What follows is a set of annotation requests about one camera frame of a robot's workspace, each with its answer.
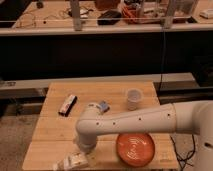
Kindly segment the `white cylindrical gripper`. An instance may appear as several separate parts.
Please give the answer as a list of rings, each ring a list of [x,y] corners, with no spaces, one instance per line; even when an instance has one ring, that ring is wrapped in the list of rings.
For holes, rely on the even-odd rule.
[[[97,137],[93,135],[77,134],[75,143],[82,152],[89,154],[96,147]]]

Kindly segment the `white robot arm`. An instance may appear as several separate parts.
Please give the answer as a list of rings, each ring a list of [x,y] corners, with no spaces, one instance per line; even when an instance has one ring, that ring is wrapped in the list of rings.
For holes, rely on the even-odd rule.
[[[77,145],[90,153],[97,137],[118,133],[183,133],[199,136],[194,171],[213,170],[213,100],[169,103],[119,114],[104,115],[89,103],[76,122]]]

